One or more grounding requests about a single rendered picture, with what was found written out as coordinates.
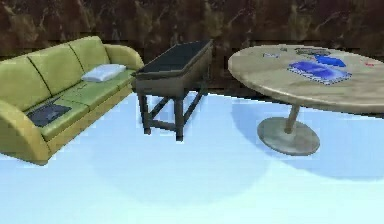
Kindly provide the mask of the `dark wooden side table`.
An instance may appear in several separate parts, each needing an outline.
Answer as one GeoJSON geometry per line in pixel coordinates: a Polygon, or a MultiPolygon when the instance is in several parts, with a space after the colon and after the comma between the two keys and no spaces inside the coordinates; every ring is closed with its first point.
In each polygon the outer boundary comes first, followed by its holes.
{"type": "Polygon", "coordinates": [[[154,127],[173,131],[177,141],[183,140],[184,125],[208,94],[212,53],[212,40],[176,44],[132,74],[145,134],[154,127]],[[175,121],[156,120],[170,100],[175,121]]]}

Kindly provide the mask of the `pale blue pillow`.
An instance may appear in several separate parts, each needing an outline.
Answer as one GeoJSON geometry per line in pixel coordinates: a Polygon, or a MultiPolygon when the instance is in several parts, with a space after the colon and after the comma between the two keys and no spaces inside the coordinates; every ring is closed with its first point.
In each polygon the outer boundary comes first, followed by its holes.
{"type": "Polygon", "coordinates": [[[85,73],[81,79],[87,82],[105,82],[126,70],[125,65],[102,64],[85,73]]]}

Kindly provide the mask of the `blue patterned cloth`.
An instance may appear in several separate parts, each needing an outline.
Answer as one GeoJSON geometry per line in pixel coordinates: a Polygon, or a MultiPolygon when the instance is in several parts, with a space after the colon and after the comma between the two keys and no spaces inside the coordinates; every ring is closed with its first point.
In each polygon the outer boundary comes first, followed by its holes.
{"type": "Polygon", "coordinates": [[[351,74],[348,72],[312,61],[298,61],[291,63],[288,65],[287,70],[324,85],[331,85],[351,77],[351,74]]]}

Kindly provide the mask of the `grey flat object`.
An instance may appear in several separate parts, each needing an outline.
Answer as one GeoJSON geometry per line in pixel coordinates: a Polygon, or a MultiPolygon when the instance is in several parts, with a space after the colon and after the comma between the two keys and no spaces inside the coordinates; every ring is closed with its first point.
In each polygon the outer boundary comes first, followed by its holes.
{"type": "Polygon", "coordinates": [[[331,52],[325,49],[317,49],[317,48],[295,48],[296,54],[302,55],[319,55],[319,56],[328,56],[331,52]]]}

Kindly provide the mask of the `yellow-green sofa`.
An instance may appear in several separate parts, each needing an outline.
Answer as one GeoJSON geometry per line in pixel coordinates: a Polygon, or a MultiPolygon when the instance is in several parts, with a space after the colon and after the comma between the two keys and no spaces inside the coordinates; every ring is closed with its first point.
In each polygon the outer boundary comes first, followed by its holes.
{"type": "Polygon", "coordinates": [[[65,144],[132,92],[132,74],[144,66],[137,51],[88,36],[0,62],[0,153],[44,165],[65,144]],[[105,82],[81,77],[102,64],[126,70],[105,82]],[[29,112],[71,107],[44,127],[29,112]]]}

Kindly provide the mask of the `dark grey laptop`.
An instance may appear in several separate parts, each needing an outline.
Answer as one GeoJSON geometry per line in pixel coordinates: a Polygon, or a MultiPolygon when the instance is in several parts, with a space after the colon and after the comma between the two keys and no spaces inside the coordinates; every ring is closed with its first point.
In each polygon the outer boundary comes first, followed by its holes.
{"type": "Polygon", "coordinates": [[[44,127],[70,110],[71,107],[50,103],[29,112],[27,117],[36,126],[44,127]]]}

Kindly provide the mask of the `blue folded cloth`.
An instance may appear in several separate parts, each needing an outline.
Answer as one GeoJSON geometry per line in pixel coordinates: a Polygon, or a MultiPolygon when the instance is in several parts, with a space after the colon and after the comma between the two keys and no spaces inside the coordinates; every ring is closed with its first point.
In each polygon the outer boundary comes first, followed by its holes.
{"type": "Polygon", "coordinates": [[[318,63],[331,65],[331,66],[337,66],[337,67],[345,67],[346,64],[339,58],[334,58],[330,56],[325,55],[316,55],[315,59],[318,63]]]}

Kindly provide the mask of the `round beige pedestal table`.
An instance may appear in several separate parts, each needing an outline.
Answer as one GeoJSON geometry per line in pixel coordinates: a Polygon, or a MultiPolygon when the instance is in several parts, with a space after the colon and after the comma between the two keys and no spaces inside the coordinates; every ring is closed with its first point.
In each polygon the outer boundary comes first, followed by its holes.
{"type": "Polygon", "coordinates": [[[287,70],[298,61],[315,61],[313,55],[298,55],[305,45],[261,45],[242,49],[228,60],[232,76],[246,87],[291,106],[288,117],[270,117],[258,125],[260,140],[287,155],[307,156],[317,151],[320,140],[306,124],[297,120],[302,107],[343,113],[384,113],[384,62],[359,54],[329,49],[330,56],[346,66],[334,69],[351,74],[331,85],[312,81],[287,70]],[[279,58],[263,57],[279,54],[279,58]]]}

